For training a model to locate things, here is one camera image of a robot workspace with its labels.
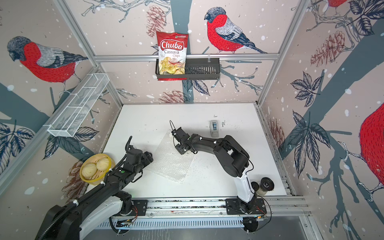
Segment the clear bubble wrap sheet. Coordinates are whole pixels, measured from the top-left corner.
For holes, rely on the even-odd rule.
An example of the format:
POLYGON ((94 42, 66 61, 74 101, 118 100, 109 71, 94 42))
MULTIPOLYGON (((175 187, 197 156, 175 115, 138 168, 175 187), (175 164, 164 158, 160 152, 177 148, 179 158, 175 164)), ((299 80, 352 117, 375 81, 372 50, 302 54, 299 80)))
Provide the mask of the clear bubble wrap sheet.
POLYGON ((174 146, 171 130, 168 130, 153 154, 154 161, 148 170, 163 178, 182 184, 190 169, 194 154, 190 151, 181 155, 174 146))

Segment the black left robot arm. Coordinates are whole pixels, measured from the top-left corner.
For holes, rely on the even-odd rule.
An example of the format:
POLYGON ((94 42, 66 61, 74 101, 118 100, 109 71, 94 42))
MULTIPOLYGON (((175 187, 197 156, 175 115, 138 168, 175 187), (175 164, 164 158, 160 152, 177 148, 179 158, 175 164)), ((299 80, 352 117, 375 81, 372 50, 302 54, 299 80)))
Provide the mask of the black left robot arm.
POLYGON ((63 207, 52 207, 47 212, 36 239, 82 240, 116 214, 133 214, 136 219, 139 209, 135 207, 131 194, 123 189, 140 179, 144 168, 154 159, 152 153, 136 149, 129 142, 126 143, 125 152, 119 163, 105 174, 100 184, 63 207))

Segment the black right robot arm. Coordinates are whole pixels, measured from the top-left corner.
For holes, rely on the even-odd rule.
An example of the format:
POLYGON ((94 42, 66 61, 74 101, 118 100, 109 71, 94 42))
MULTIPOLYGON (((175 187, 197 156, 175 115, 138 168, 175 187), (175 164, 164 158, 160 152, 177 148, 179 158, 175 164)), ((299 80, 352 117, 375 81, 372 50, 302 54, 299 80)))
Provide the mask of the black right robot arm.
POLYGON ((205 152, 215 155, 224 171, 234 178, 237 197, 241 202, 248 204, 256 198, 247 174, 250 156, 232 136, 226 135, 218 139, 198 134, 190 136, 182 128, 172 130, 171 133, 178 141, 175 148, 181 155, 188 151, 193 154, 205 152))

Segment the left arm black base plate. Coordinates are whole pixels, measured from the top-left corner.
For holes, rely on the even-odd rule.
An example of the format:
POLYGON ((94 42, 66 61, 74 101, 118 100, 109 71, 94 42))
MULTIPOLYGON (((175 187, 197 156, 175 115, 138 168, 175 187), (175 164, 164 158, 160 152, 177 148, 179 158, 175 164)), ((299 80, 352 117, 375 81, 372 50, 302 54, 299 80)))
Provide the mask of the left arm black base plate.
POLYGON ((148 206, 148 200, 125 200, 117 216, 145 216, 148 206))

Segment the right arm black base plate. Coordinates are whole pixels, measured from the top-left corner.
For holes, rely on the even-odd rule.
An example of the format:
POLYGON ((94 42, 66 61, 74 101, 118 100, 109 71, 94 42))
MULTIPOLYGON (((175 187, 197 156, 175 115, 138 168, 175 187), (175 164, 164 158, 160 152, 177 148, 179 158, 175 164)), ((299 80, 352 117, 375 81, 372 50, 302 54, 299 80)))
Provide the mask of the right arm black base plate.
POLYGON ((249 203, 239 198, 228 198, 225 199, 225 206, 228 215, 265 215, 268 212, 261 198, 253 198, 249 203))

